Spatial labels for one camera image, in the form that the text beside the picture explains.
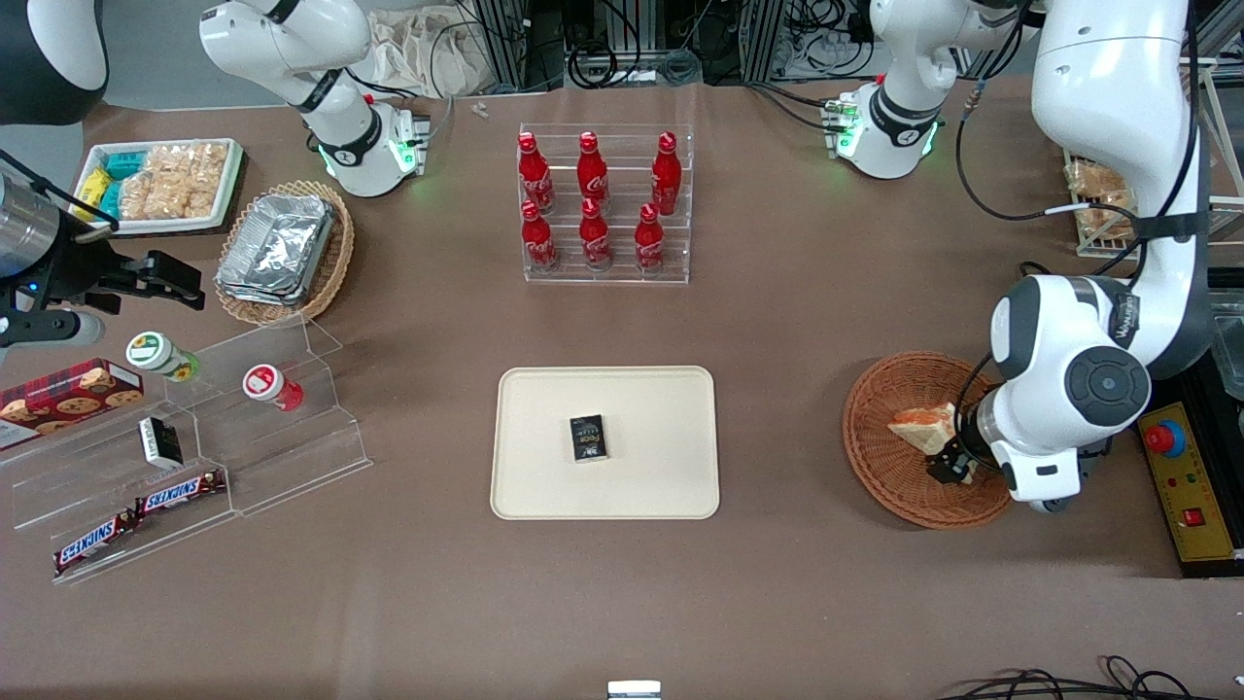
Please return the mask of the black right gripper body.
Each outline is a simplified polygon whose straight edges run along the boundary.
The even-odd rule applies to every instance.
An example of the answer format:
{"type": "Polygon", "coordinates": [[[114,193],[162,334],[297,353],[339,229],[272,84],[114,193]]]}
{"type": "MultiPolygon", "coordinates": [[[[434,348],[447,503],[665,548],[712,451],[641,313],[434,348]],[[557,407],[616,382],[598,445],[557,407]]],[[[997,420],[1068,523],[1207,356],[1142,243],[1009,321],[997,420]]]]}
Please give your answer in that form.
{"type": "Polygon", "coordinates": [[[2,328],[103,328],[133,292],[133,259],[106,240],[2,229],[2,328]]]}

